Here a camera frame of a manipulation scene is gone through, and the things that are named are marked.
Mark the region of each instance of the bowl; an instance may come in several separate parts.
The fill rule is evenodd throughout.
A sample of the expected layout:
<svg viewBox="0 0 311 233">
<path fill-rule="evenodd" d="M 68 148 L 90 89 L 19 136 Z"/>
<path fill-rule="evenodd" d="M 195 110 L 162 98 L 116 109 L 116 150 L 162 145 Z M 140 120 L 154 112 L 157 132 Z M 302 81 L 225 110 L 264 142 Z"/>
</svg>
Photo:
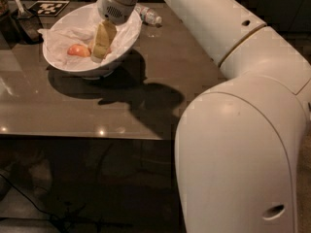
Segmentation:
<svg viewBox="0 0 311 233">
<path fill-rule="evenodd" d="M 102 20 L 98 13 L 97 5 L 94 3 L 72 11 L 65 17 L 62 17 L 47 31 L 50 31 L 50 33 L 63 32 L 78 27 L 80 32 L 89 31 L 93 35 L 97 24 Z M 74 76 L 86 79 L 106 77 L 121 65 L 127 57 L 138 39 L 141 26 L 142 21 L 136 11 L 133 11 L 126 23 L 117 25 L 117 35 L 111 45 L 112 52 L 101 63 L 93 62 L 90 57 L 67 55 L 67 49 L 72 45 L 73 41 L 71 38 L 68 38 L 67 42 L 66 40 L 58 41 L 60 38 L 57 37 L 50 38 L 53 40 L 47 40 L 48 38 L 44 37 L 43 55 L 51 66 Z M 66 59 L 66 61 L 59 61 L 61 57 Z"/>
</svg>

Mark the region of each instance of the white bowl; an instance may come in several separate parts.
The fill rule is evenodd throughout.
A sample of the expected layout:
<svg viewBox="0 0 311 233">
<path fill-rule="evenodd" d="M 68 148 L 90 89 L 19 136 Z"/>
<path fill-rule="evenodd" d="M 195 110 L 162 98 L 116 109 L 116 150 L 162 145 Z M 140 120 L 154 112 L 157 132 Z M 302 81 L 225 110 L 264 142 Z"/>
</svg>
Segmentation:
<svg viewBox="0 0 311 233">
<path fill-rule="evenodd" d="M 61 18 L 50 29 L 50 32 L 53 32 L 54 30 L 70 30 L 74 27 L 85 29 L 90 29 L 90 27 L 95 28 L 101 20 L 102 18 L 97 12 L 96 4 L 89 4 Z M 110 75 L 126 58 L 140 34 L 141 25 L 141 18 L 136 11 L 132 13 L 127 23 L 121 26 L 117 25 L 118 33 L 111 45 L 112 53 L 109 53 L 101 63 L 93 62 L 90 57 L 66 56 L 66 50 L 71 46 L 70 41 L 72 41 L 72 39 L 69 39 L 68 46 L 64 46 L 64 42 L 62 42 L 61 45 L 59 43 L 59 49 L 62 50 L 61 54 L 64 54 L 64 58 L 69 59 L 66 60 L 65 63 L 59 61 L 59 53 L 49 49 L 49 44 L 53 44 L 53 49 L 57 47 L 58 42 L 56 40 L 47 41 L 47 39 L 45 39 L 43 44 L 43 55 L 51 66 L 72 75 L 89 79 L 106 77 Z"/>
</svg>

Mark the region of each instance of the clear bottle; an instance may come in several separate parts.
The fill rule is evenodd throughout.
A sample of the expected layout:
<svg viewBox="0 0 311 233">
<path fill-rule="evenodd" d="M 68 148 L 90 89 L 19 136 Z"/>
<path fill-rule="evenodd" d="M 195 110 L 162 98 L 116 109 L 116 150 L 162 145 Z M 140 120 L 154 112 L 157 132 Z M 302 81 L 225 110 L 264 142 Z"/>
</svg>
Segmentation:
<svg viewBox="0 0 311 233">
<path fill-rule="evenodd" d="M 157 12 L 149 7 L 143 6 L 141 4 L 136 4 L 135 11 L 138 12 L 140 18 L 150 25 L 161 25 L 162 17 L 160 17 Z"/>
</svg>

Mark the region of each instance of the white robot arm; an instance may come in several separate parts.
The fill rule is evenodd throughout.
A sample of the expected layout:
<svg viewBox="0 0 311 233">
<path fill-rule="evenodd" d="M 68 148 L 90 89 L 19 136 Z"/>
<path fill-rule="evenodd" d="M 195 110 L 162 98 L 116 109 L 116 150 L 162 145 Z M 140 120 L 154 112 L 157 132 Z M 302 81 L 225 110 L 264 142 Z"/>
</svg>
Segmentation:
<svg viewBox="0 0 311 233">
<path fill-rule="evenodd" d="M 178 125 L 187 231 L 297 233 L 296 165 L 310 123 L 309 63 L 234 0 L 165 1 L 228 78 L 196 97 Z"/>
</svg>

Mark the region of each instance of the brown countertop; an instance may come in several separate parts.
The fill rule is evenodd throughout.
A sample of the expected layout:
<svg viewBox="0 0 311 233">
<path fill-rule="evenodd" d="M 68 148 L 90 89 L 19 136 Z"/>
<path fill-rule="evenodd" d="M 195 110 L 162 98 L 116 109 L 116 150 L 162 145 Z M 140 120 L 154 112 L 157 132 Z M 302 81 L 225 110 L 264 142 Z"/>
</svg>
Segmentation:
<svg viewBox="0 0 311 233">
<path fill-rule="evenodd" d="M 86 3 L 70 2 L 50 28 Z M 0 132 L 26 136 L 174 139 L 179 118 L 201 92 L 225 79 L 166 4 L 143 25 L 135 47 L 107 78 L 87 81 L 54 69 L 42 44 L 0 50 Z"/>
</svg>

